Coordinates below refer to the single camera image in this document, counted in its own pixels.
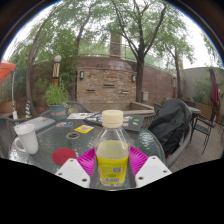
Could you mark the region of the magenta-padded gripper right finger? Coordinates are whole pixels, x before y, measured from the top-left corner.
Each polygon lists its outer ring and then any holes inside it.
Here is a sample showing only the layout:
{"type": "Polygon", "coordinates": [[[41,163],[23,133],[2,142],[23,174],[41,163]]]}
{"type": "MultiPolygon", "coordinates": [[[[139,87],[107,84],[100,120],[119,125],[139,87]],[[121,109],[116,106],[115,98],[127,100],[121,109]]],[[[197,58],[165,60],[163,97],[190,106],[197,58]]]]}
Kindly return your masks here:
{"type": "Polygon", "coordinates": [[[157,156],[147,156],[135,147],[130,148],[128,176],[131,188],[146,186],[170,174],[157,156]]]}

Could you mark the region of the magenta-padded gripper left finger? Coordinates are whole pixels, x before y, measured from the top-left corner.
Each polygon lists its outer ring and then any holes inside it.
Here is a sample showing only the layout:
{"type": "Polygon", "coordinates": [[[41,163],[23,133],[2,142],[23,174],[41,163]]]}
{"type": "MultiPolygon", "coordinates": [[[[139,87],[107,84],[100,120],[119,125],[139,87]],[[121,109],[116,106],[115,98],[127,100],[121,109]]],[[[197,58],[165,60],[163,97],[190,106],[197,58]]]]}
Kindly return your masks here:
{"type": "Polygon", "coordinates": [[[69,158],[55,175],[78,186],[89,188],[91,182],[96,179],[95,150],[91,148],[77,159],[69,158]]]}

